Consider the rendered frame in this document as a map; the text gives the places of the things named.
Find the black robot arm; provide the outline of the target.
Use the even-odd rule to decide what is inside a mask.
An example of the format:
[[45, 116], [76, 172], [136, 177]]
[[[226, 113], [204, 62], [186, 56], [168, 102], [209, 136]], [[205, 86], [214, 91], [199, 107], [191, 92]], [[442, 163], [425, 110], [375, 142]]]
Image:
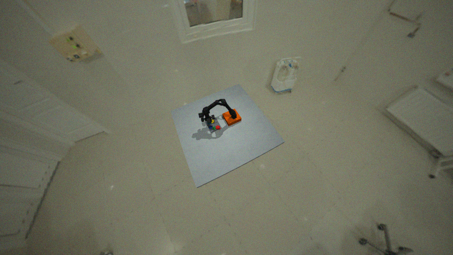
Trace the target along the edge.
[[[221, 103], [219, 103], [219, 102], [221, 102]], [[199, 118], [204, 117], [204, 115], [205, 115], [205, 117], [208, 117], [208, 116], [209, 116], [209, 113], [210, 113], [210, 109], [212, 109], [212, 108], [213, 108], [214, 106], [216, 106], [216, 105], [225, 106], [225, 107], [229, 110], [229, 113], [230, 113], [231, 117], [232, 117], [233, 119], [237, 118], [236, 111], [234, 111], [233, 109], [230, 108], [230, 106], [227, 104], [227, 102], [225, 101], [225, 99], [223, 99], [223, 100], [216, 100], [216, 101], [215, 101], [214, 103], [212, 103], [210, 106], [203, 108], [202, 113], [199, 113]], [[212, 120], [211, 120], [210, 118], [206, 118], [206, 121], [207, 121], [207, 123], [211, 123]]]

